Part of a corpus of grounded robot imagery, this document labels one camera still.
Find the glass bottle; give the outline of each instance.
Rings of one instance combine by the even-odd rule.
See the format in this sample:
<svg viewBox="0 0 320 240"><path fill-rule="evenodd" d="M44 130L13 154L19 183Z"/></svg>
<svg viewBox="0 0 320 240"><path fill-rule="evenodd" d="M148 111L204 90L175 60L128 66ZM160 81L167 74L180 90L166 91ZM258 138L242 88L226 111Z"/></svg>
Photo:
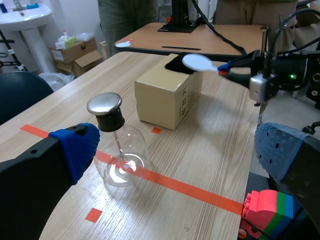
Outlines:
<svg viewBox="0 0 320 240"><path fill-rule="evenodd" d="M106 92L87 103L89 113L96 116L100 142L93 161L103 181L115 187L127 187L143 176L150 167L146 141L138 129L125 124L121 97Z"/></svg>

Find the white spoon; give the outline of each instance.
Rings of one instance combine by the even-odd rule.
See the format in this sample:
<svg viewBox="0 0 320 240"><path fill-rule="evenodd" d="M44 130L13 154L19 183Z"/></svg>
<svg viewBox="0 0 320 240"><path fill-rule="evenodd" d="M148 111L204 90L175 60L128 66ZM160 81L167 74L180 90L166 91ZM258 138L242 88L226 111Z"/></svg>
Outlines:
<svg viewBox="0 0 320 240"><path fill-rule="evenodd" d="M185 55L182 59L182 63L189 69L198 72L218 72L218 69L212 65L212 62L206 56L201 54L191 53Z"/></svg>

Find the wooden tabletop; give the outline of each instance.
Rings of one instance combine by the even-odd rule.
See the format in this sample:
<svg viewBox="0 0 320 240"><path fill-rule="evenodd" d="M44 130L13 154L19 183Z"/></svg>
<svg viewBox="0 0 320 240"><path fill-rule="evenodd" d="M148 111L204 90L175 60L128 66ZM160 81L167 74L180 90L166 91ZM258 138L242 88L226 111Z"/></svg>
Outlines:
<svg viewBox="0 0 320 240"><path fill-rule="evenodd" d="M206 25L198 26L192 33L159 32L164 23L150 23L129 34L115 44L133 40L128 47L117 48L119 51L163 54L167 53L199 53L210 55L240 55L240 53L217 37ZM213 25L218 33L243 47L247 53L261 50L265 29L261 25ZM163 48L181 47L178 49Z"/></svg>
<svg viewBox="0 0 320 240"><path fill-rule="evenodd" d="M45 131L78 123L97 124L86 104L93 96L122 96L126 123L143 134L153 171L202 189L214 199L243 203L259 108L246 88L204 74L202 96L176 130L155 134L138 119L134 81L163 56L121 52L0 126L0 162L17 157L41 140L22 131L25 124ZM178 190L142 179L133 187L104 187L92 164L54 209L42 240L235 240L240 214ZM102 211L96 223L86 220Z"/></svg>

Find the pink toy block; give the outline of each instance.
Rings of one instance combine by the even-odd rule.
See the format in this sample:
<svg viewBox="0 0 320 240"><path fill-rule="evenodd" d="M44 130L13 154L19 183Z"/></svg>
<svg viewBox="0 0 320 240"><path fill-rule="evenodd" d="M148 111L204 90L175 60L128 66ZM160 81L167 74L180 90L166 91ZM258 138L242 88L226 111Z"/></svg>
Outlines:
<svg viewBox="0 0 320 240"><path fill-rule="evenodd" d="M241 217L248 220L259 230L264 231L277 212L277 196L278 192L274 190L248 193ZM247 230L247 233L256 239L261 235L259 231L252 232L252 227L244 220L241 223L241 228Z"/></svg>

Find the white sink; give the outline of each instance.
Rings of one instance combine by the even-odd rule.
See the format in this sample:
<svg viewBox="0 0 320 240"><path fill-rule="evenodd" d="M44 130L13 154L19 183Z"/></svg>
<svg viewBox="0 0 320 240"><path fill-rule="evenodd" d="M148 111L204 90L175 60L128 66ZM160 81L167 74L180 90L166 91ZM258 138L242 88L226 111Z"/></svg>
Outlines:
<svg viewBox="0 0 320 240"><path fill-rule="evenodd" d="M7 31L23 31L46 25L51 17L51 9L39 3L38 8L13 11L15 7L8 7L7 13L0 12L0 28Z"/></svg>

